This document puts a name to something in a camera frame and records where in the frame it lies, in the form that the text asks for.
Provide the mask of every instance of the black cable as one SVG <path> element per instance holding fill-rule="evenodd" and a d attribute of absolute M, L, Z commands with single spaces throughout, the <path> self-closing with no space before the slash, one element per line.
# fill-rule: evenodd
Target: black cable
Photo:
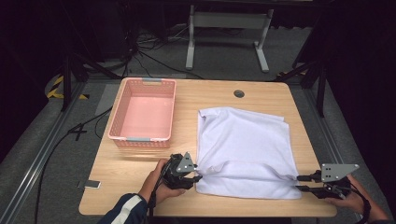
<path fill-rule="evenodd" d="M 93 117 L 92 119 L 89 119 L 89 120 L 87 120 L 87 121 L 85 121 L 85 122 L 83 122 L 83 123 L 80 123 L 80 124 L 76 125 L 75 127 L 71 128 L 71 129 L 69 129 L 69 130 L 67 131 L 67 133 L 66 133 L 63 137 L 61 137 L 61 139 L 59 139 L 59 141 L 58 141 L 58 142 L 54 145 L 54 147 L 51 149 L 51 152 L 49 153 L 49 156 L 47 157 L 47 159 L 46 159 L 46 161 L 45 161 L 45 163 L 44 163 L 43 169 L 42 169 L 41 174 L 40 174 L 40 177 L 39 177 L 40 179 L 39 179 L 39 182 L 38 182 L 37 199 L 36 199 L 36 201 L 35 201 L 35 224 L 37 224 L 37 220 L 38 220 L 38 207 L 39 207 L 39 205 L 40 205 L 41 186 L 42 186 L 42 184 L 43 184 L 44 173 L 45 173 L 45 171 L 46 171 L 47 165 L 49 164 L 50 158 L 51 158 L 53 152 L 55 151 L 55 148 L 56 148 L 57 146 L 59 146 L 59 144 L 61 144 L 61 142 L 67 137 L 67 135 L 69 135 L 70 133 L 72 133 L 72 132 L 75 131 L 76 129 L 78 129 L 78 128 L 84 126 L 85 124 L 87 124 L 87 123 L 93 121 L 94 119 L 97 119 L 97 118 L 99 118 L 99 117 L 102 117 L 103 115 L 105 115 L 106 113 L 108 113 L 108 111 L 110 111 L 110 110 L 112 109 L 112 107 L 113 107 L 113 106 L 111 106 L 108 110 L 106 110 L 106 111 L 103 112 L 102 114 L 100 114 L 100 115 L 98 115 L 98 116 L 95 116 L 95 117 Z"/>
<path fill-rule="evenodd" d="M 124 66 L 124 71 L 122 72 L 122 77 L 128 77 L 129 73 L 128 73 L 128 63 L 125 64 Z"/>
<path fill-rule="evenodd" d="M 198 76 L 198 75 L 196 75 L 196 74 L 194 74 L 194 73 L 192 73 L 192 72 L 181 71 L 181 70 L 178 70 L 178 69 L 176 69 L 176 68 L 173 68 L 173 67 L 171 67 L 171 66 L 169 66 L 169 65 L 167 65 L 167 64 L 165 64 L 165 63 L 162 63 L 162 62 L 158 61 L 157 59 L 155 59 L 155 58 L 153 58 L 153 57 L 147 55 L 147 53 L 142 52 L 141 50 L 139 50 L 138 52 L 139 52 L 140 54 L 143 54 L 143 55 L 147 56 L 147 57 L 150 58 L 151 60 L 153 60 L 153 61 L 155 61 L 155 62 L 157 62 L 157 63 L 162 64 L 163 66 L 165 66 L 165 67 L 167 67 L 167 68 L 169 68 L 169 69 L 172 69 L 172 70 L 177 71 L 177 72 L 180 72 L 180 73 L 187 73 L 187 74 L 196 76 L 196 77 L 198 77 L 198 78 L 200 78 L 200 79 L 204 79 L 203 77 L 200 77 L 200 76 Z"/>
<path fill-rule="evenodd" d="M 176 31 L 174 35 L 171 35 L 170 31 L 168 30 L 169 34 L 167 35 L 168 37 L 166 38 L 166 41 L 164 43 L 162 43 L 161 40 L 159 38 L 156 38 L 155 35 L 153 35 L 152 33 L 148 33 L 148 32 L 141 33 L 139 36 L 143 35 L 145 38 L 137 40 L 137 43 L 140 44 L 139 45 L 139 49 L 140 50 L 144 50 L 144 51 L 150 51 L 150 50 L 153 50 L 153 49 L 160 49 L 163 46 L 166 46 L 166 45 L 169 45 L 169 44 L 173 44 L 173 43 L 179 41 L 180 39 L 183 39 L 182 37 L 177 37 L 177 36 L 178 35 L 184 35 L 184 33 L 186 31 L 188 31 L 187 28 L 188 27 L 183 28 L 183 29 L 181 29 L 179 31 Z M 170 38 L 176 38 L 177 40 L 170 41 L 169 40 Z M 148 42 L 152 43 L 151 47 L 142 46 L 142 45 L 147 44 Z"/>
<path fill-rule="evenodd" d="M 158 177 L 157 182 L 155 183 L 154 189 L 151 192 L 151 195 L 149 196 L 149 200 L 148 200 L 148 223 L 151 221 L 151 219 L 152 219 L 152 217 L 154 215 L 154 207 L 155 207 L 156 201 L 157 201 L 157 189 L 163 183 L 162 182 L 163 176 L 165 175 L 166 171 L 169 169 L 170 166 L 171 166 L 171 161 L 169 161 L 169 162 L 167 162 L 165 164 L 165 166 L 161 170 L 161 174 Z"/>
<path fill-rule="evenodd" d="M 110 65 L 110 66 L 104 67 L 104 68 L 107 69 L 107 70 L 109 70 L 109 71 L 113 71 L 113 70 L 122 68 L 122 67 L 123 67 L 125 64 L 127 64 L 128 62 L 129 62 L 128 60 L 125 60 L 125 61 L 122 61 L 122 62 L 120 62 L 120 63 L 118 63 L 118 64 Z M 92 67 L 84 67 L 84 68 L 85 68 L 85 70 L 86 70 L 87 72 L 89 72 L 89 73 L 100 73 L 100 71 L 98 71 L 98 70 L 96 70 L 96 69 L 94 69 L 94 68 L 92 68 Z"/>
<path fill-rule="evenodd" d="M 117 74 L 112 73 L 111 71 L 105 69 L 102 65 L 99 65 L 98 63 L 91 62 L 90 60 L 86 59 L 82 55 L 79 55 L 77 53 L 74 53 L 74 57 L 77 57 L 77 59 L 81 60 L 82 62 L 86 63 L 90 67 L 98 70 L 99 72 L 103 73 L 104 75 L 113 78 L 113 79 L 123 79 L 123 77 L 118 76 Z"/>
<path fill-rule="evenodd" d="M 338 189 L 345 189 L 345 190 L 350 190 L 356 194 L 358 194 L 359 196 L 361 196 L 361 199 L 363 200 L 363 214 L 362 214 L 362 218 L 360 221 L 358 221 L 356 224 L 364 224 L 367 222 L 367 220 L 370 217 L 370 210 L 371 210 L 371 205 L 370 202 L 361 194 L 360 191 L 358 191 L 358 188 L 356 188 L 352 183 L 349 182 L 349 184 L 354 188 L 345 188 L 345 187 L 340 187 L 340 186 L 336 186 Z"/>
<path fill-rule="evenodd" d="M 148 76 L 149 76 L 149 77 L 152 77 L 152 76 L 149 74 L 149 70 L 148 70 L 145 66 L 143 66 L 143 64 L 140 62 L 140 60 L 138 60 L 135 56 L 134 56 L 134 58 L 139 62 L 140 66 L 141 66 L 143 69 L 146 70 L 146 73 L 148 74 Z"/>
<path fill-rule="evenodd" d="M 101 118 L 99 118 L 97 121 L 96 121 L 96 123 L 95 123 L 95 134 L 96 134 L 96 136 L 98 136 L 98 138 L 100 138 L 100 139 L 102 139 L 102 137 L 101 136 L 99 136 L 99 134 L 98 134 L 98 132 L 97 132 L 97 130 L 96 130 L 96 128 L 97 128 L 97 126 L 98 126 L 98 123 L 99 123 L 99 121 L 108 113 L 108 112 L 110 112 L 111 111 L 111 108 L 112 107 L 110 107 L 107 111 L 105 111 L 106 113 L 105 114 L 103 114 L 102 115 L 102 117 Z"/>

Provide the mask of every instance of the wooden table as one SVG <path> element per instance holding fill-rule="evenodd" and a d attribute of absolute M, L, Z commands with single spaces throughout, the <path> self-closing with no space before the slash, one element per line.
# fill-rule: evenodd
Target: wooden table
<path fill-rule="evenodd" d="M 235 90 L 243 91 L 245 96 L 235 97 Z M 291 148 L 299 174 L 309 175 L 319 169 L 289 87 L 284 83 L 179 79 L 171 147 L 158 157 L 169 158 L 172 153 L 184 155 L 189 151 L 195 160 L 198 110 L 215 106 L 232 106 L 284 117 L 290 125 Z M 138 192 L 158 160 L 137 157 L 118 148 L 107 137 L 108 130 L 109 123 L 90 175 L 90 180 L 99 180 L 102 185 L 99 189 L 85 189 L 79 206 L 83 215 L 103 215 L 124 193 Z M 154 209 L 155 216 L 163 217 L 332 217 L 335 214 L 334 206 L 311 193 L 303 193 L 298 200 L 263 200 L 204 195 L 195 189 L 168 199 Z"/>

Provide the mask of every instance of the table leg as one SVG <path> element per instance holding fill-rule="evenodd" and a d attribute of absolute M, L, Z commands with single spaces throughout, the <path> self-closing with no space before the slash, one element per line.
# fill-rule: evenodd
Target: table leg
<path fill-rule="evenodd" d="M 273 13 L 274 13 L 273 9 L 268 10 L 267 18 L 264 21 L 264 24 L 262 26 L 262 36 L 260 38 L 260 41 L 254 42 L 257 57 L 259 58 L 260 66 L 262 67 L 262 71 L 264 73 L 268 73 L 270 70 L 269 70 L 267 61 L 265 60 L 264 52 L 262 51 L 262 46 L 264 45 L 264 40 L 265 40 L 265 37 L 267 36 Z"/>
<path fill-rule="evenodd" d="M 189 48 L 187 50 L 186 69 L 187 70 L 192 70 L 192 65 L 193 65 L 193 62 L 194 62 L 194 47 L 195 47 L 195 41 L 194 41 L 194 6 L 190 7 L 189 33 L 190 33 L 190 41 L 189 41 Z"/>

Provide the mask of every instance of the sleeve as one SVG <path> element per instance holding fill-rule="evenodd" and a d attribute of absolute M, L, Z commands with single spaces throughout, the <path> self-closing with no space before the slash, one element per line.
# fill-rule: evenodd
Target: sleeve
<path fill-rule="evenodd" d="M 378 220 L 374 222 L 370 222 L 370 224 L 396 224 L 393 220 Z"/>
<path fill-rule="evenodd" d="M 148 204 L 138 194 L 124 194 L 98 224 L 140 224 L 146 218 Z"/>

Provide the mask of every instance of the wire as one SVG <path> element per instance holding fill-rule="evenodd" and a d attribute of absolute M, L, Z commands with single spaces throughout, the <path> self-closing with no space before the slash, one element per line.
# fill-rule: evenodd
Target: wire
<path fill-rule="evenodd" d="M 102 139 L 102 137 L 99 136 L 99 134 L 98 134 L 98 132 L 97 132 L 97 130 L 96 130 L 96 127 L 98 126 L 99 121 L 100 121 L 106 114 L 108 114 L 108 112 L 111 111 L 111 108 L 112 108 L 112 107 L 110 107 L 107 111 L 105 111 L 105 112 L 106 112 L 105 114 L 102 113 L 102 117 L 99 118 L 99 120 L 97 120 L 96 123 L 95 123 L 95 134 L 96 134 L 96 136 L 98 136 L 98 138 L 100 138 L 100 139 Z"/>
<path fill-rule="evenodd" d="M 67 133 L 61 137 L 61 139 L 58 140 L 58 142 L 54 145 L 54 147 L 51 149 L 51 152 L 49 153 L 49 156 L 47 157 L 43 169 L 41 171 L 40 174 L 40 180 L 38 182 L 38 190 L 37 190 L 37 199 L 35 201 L 35 224 L 37 224 L 38 221 L 38 207 L 40 205 L 40 196 L 41 196 L 41 186 L 43 185 L 43 179 L 44 179 L 44 173 L 46 171 L 47 165 L 49 164 L 50 158 L 53 155 L 53 152 L 55 151 L 55 148 L 57 146 L 59 146 L 61 144 L 61 142 L 67 137 L 67 135 L 69 135 L 70 133 L 72 133 L 73 131 L 75 131 L 76 129 L 84 126 L 85 124 L 93 121 L 94 119 L 97 119 L 99 117 L 102 117 L 103 115 L 105 115 L 106 113 L 108 113 L 108 111 L 110 111 L 112 109 L 113 106 L 111 106 L 108 110 L 106 110 L 105 112 L 103 112 L 102 114 L 93 117 L 92 119 L 88 119 L 87 121 L 80 123 L 78 125 L 76 125 L 75 127 L 71 128 L 70 130 L 67 131 Z"/>
<path fill-rule="evenodd" d="M 151 195 L 149 196 L 149 200 L 148 200 L 148 223 L 151 221 L 153 215 L 154 215 L 154 207 L 156 205 L 156 201 L 157 201 L 157 189 L 158 187 L 163 183 L 162 179 L 163 176 L 165 175 L 165 173 L 168 171 L 169 167 L 171 166 L 171 160 L 169 160 L 165 166 L 163 167 L 163 169 L 161 170 L 161 174 L 157 179 L 157 182 L 155 183 L 154 189 L 151 192 Z"/>
<path fill-rule="evenodd" d="M 189 26 L 184 27 L 183 29 L 177 31 L 177 33 L 175 35 L 172 36 L 168 36 L 166 39 L 166 42 L 161 43 L 161 40 L 159 38 L 154 37 L 155 35 L 145 32 L 145 33 L 141 33 L 139 36 L 143 35 L 145 38 L 138 40 L 137 44 L 139 45 L 139 49 L 140 50 L 144 50 L 144 51 L 149 51 L 149 50 L 153 50 L 153 49 L 160 49 L 165 45 L 168 44 L 172 44 L 175 43 L 177 41 L 179 41 L 180 39 L 183 40 L 188 40 L 186 38 L 183 37 L 178 37 L 179 35 L 182 35 L 183 33 L 185 33 L 188 30 Z M 146 46 L 142 46 L 142 44 L 147 44 L 147 43 L 151 43 L 152 42 L 152 46 L 151 47 L 146 47 Z"/>
<path fill-rule="evenodd" d="M 330 187 L 336 187 L 337 189 L 345 189 L 345 190 L 349 190 L 352 191 L 356 194 L 358 194 L 359 196 L 361 196 L 361 199 L 363 200 L 363 214 L 362 214 L 362 218 L 360 221 L 358 221 L 356 224 L 364 224 L 367 222 L 369 216 L 370 216 L 370 210 L 371 210 L 371 205 L 370 202 L 361 194 L 360 191 L 358 191 L 358 188 L 356 188 L 356 186 L 354 186 L 352 183 L 350 183 L 350 181 L 348 181 L 348 184 L 350 184 L 353 188 L 346 188 L 346 187 L 340 187 L 337 185 L 330 185 L 328 184 L 328 186 Z"/>
<path fill-rule="evenodd" d="M 162 62 L 158 61 L 157 59 L 155 59 L 155 58 L 153 58 L 153 57 L 147 55 L 147 53 L 142 52 L 141 50 L 139 50 L 138 52 L 139 52 L 140 54 L 143 54 L 143 55 L 147 56 L 147 57 L 150 58 L 151 60 L 153 60 L 153 61 L 155 61 L 155 62 L 157 62 L 157 63 L 162 64 L 163 66 L 165 66 L 165 67 L 167 67 L 167 68 L 169 68 L 169 69 L 172 69 L 172 70 L 177 71 L 177 72 L 180 72 L 180 73 L 187 73 L 187 74 L 196 76 L 196 77 L 198 77 L 198 78 L 200 78 L 200 79 L 204 79 L 203 77 L 201 77 L 201 76 L 199 76 L 199 75 L 196 75 L 196 74 L 194 74 L 194 73 L 192 73 L 192 72 L 181 71 L 181 70 L 178 70 L 178 69 L 176 69 L 176 68 L 173 68 L 173 67 L 171 67 L 171 66 L 169 66 L 169 65 L 167 65 L 167 64 L 165 64 L 165 63 L 162 63 Z"/>
<path fill-rule="evenodd" d="M 128 77 L 129 76 L 128 64 L 132 60 L 132 55 L 133 55 L 132 53 L 130 55 L 128 55 L 127 62 L 125 64 L 125 66 L 124 66 L 124 71 L 122 72 L 122 77 Z"/>
<path fill-rule="evenodd" d="M 152 77 L 152 76 L 149 74 L 149 70 L 148 70 L 145 66 L 143 66 L 143 64 L 136 58 L 136 56 L 134 56 L 134 58 L 139 62 L 140 66 L 141 66 L 143 69 L 146 70 L 146 73 L 148 74 L 148 76 L 149 76 L 149 77 Z"/>
<path fill-rule="evenodd" d="M 129 62 L 128 60 L 125 60 L 125 61 L 123 61 L 123 62 L 121 62 L 121 63 L 114 64 L 114 65 L 110 65 L 109 67 L 104 67 L 104 68 L 107 69 L 107 70 L 109 70 L 109 71 L 113 71 L 113 70 L 122 68 L 122 67 L 123 67 L 125 64 L 127 64 L 128 62 Z M 100 73 L 100 71 L 98 71 L 98 70 L 96 70 L 96 69 L 94 69 L 94 68 L 91 68 L 91 67 L 85 67 L 85 66 L 84 66 L 84 68 L 85 68 L 85 70 L 86 70 L 87 72 L 89 72 L 89 73 Z"/>

